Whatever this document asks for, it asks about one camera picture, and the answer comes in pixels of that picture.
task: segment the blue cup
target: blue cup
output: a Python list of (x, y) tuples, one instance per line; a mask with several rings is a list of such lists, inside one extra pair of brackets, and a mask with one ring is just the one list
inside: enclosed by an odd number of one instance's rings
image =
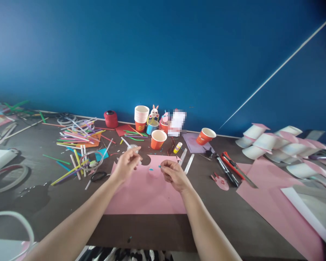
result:
[(156, 120), (149, 119), (149, 122), (147, 124), (147, 130), (146, 133), (148, 135), (151, 135), (153, 131), (157, 130), (159, 126), (159, 122)]

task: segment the purple paper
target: purple paper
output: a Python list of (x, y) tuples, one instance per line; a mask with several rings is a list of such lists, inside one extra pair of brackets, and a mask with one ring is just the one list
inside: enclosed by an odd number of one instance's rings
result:
[(187, 132), (186, 134), (183, 135), (183, 137), (186, 141), (187, 147), (189, 149), (189, 152), (191, 152), (191, 153), (205, 153), (204, 148), (206, 148), (208, 150), (211, 147), (210, 143), (206, 143), (203, 146), (199, 145), (196, 141), (198, 135), (199, 135), (199, 133), (192, 133), (192, 132)]

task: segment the hand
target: hand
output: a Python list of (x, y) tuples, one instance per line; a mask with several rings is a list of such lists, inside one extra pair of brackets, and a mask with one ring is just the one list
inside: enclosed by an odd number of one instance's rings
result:
[(165, 160), (160, 164), (160, 170), (166, 182), (171, 183), (176, 191), (182, 193), (184, 190), (193, 188), (181, 166), (176, 162)]
[(133, 170), (137, 169), (142, 157), (135, 151), (140, 150), (141, 147), (131, 148), (120, 156), (117, 163), (117, 167), (114, 173), (111, 174), (111, 178), (117, 180), (120, 184), (124, 183), (130, 176)]

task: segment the blue paper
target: blue paper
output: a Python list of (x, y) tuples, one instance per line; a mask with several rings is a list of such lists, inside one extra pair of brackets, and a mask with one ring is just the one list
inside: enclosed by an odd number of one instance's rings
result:
[[(98, 152), (100, 152), (102, 155), (104, 155), (105, 151), (106, 151), (106, 149), (98, 150)], [(106, 155), (104, 156), (104, 158), (108, 158), (108, 157), (109, 157), (109, 154), (106, 152)], [(95, 159), (99, 162), (101, 160), (100, 154), (96, 153), (95, 154)]]

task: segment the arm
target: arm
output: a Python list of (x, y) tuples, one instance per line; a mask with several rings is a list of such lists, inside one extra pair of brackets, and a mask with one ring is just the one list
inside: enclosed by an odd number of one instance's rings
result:
[(97, 227), (116, 190), (130, 177), (139, 161), (142, 160), (134, 152), (140, 148), (133, 148), (121, 155), (117, 168), (109, 179), (81, 207), (33, 248), (24, 261), (76, 260)]
[(181, 166), (172, 161), (163, 161), (161, 171), (164, 179), (182, 196), (200, 259), (241, 260), (209, 214)]

